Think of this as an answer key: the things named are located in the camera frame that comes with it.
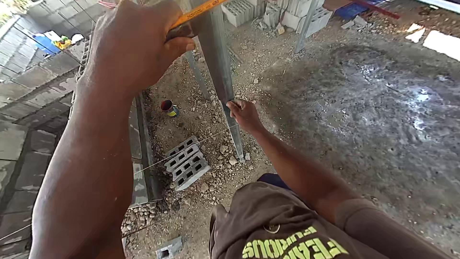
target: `paint can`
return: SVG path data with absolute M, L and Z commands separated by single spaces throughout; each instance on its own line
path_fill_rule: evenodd
M 173 105 L 171 100 L 164 100 L 160 105 L 161 110 L 170 117 L 179 116 L 179 108 L 176 105 Z

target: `forearm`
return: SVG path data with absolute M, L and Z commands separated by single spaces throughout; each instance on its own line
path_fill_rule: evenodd
M 254 133 L 254 137 L 281 179 L 330 222 L 335 222 L 334 210 L 338 204 L 360 197 L 330 170 L 282 142 L 265 128 Z
M 35 204 L 34 258 L 66 258 L 114 228 L 120 232 L 132 193 L 131 100 L 104 94 L 74 104 Z

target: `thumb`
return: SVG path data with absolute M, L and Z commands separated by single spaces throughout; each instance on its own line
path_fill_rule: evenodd
M 230 109 L 231 113 L 233 113 L 235 116 L 240 116 L 241 108 L 238 105 L 232 101 L 228 101 L 226 105 Z
M 164 46 L 165 61 L 170 64 L 185 52 L 194 50 L 195 42 L 191 38 L 177 37 L 166 42 Z

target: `blue container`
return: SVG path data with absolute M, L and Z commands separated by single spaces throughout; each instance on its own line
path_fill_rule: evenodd
M 43 34 L 34 35 L 33 38 L 37 41 L 35 45 L 46 53 L 54 55 L 61 52 L 61 50 L 58 47 L 56 47 L 51 42 L 51 40 Z

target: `yellow pencil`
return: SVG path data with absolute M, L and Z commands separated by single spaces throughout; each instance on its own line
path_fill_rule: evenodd
M 171 26 L 171 29 L 172 28 L 175 28 L 195 17 L 197 17 L 198 15 L 206 12 L 207 10 L 213 8 L 214 6 L 217 6 L 217 5 L 220 5 L 222 4 L 223 2 L 225 2 L 227 0 L 209 0 L 209 1 L 206 1 L 205 3 L 201 4 L 200 6 L 198 6 L 197 8 L 194 8 L 192 11 L 188 12 L 188 13 L 185 13 L 183 15 L 181 15 L 179 17 L 179 19 L 177 19 L 176 23 L 173 24 Z

